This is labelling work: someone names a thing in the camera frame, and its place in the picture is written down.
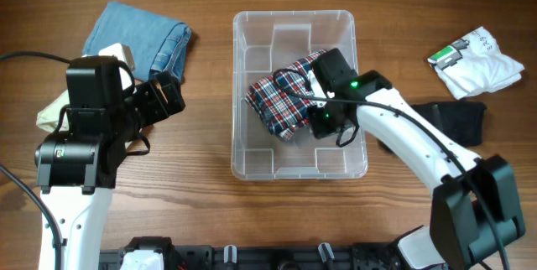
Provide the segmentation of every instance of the denim jeans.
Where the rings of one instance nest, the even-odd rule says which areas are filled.
[[[186,45],[191,30],[181,21],[109,2],[87,39],[83,55],[98,55],[112,44],[127,45],[133,52],[134,77],[148,80],[154,74],[169,71],[182,80]]]

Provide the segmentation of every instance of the green label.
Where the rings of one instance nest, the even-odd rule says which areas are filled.
[[[435,55],[431,56],[431,59],[433,60],[439,60],[443,56],[448,55],[449,53],[453,53],[455,50],[451,46],[447,46],[444,49],[440,50],[439,52],[436,52]]]

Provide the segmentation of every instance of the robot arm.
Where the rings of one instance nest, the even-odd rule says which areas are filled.
[[[35,154],[41,200],[60,228],[62,269],[97,269],[102,230],[125,143],[142,127],[182,112],[180,84],[168,72],[123,91],[115,57],[72,60],[66,72],[70,129],[52,132]],[[50,223],[43,219],[39,270],[55,269]]]
[[[320,56],[313,71],[322,90],[335,97],[324,110],[315,110],[326,116],[311,120],[314,135],[335,132],[337,127],[343,131],[349,125],[363,128],[397,154],[431,192],[430,231],[429,227],[414,231],[398,244],[409,267],[446,261],[453,268],[467,269],[495,253],[499,242],[508,245],[525,233],[514,173],[505,160],[499,156],[483,160],[452,142],[378,72],[358,76],[338,49]],[[470,192],[479,192],[480,200],[471,199]]]
[[[366,101],[393,106],[407,113],[442,141],[458,157],[464,169],[476,167],[475,160],[480,158],[476,153],[452,142],[438,131],[415,112],[395,88],[375,91],[366,97]],[[385,143],[400,157],[425,184],[431,195],[433,190],[442,184],[441,179],[444,176],[461,175],[455,164],[447,160],[446,153],[442,152],[436,143],[408,120],[374,106],[358,107],[357,118],[360,127]]]

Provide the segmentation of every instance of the black mounting base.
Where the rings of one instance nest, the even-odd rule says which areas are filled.
[[[176,246],[188,270],[404,270],[389,243],[332,247],[333,267],[321,260],[317,247],[238,248],[237,264],[224,263],[224,248]],[[124,251],[101,251],[99,270],[119,270]],[[447,270],[446,264],[430,270]]]

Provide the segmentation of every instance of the black fabric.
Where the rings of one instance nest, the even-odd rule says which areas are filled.
[[[485,106],[477,101],[441,101],[411,106],[425,120],[449,139],[469,148],[483,142],[482,126]],[[382,142],[380,146],[391,153]]]

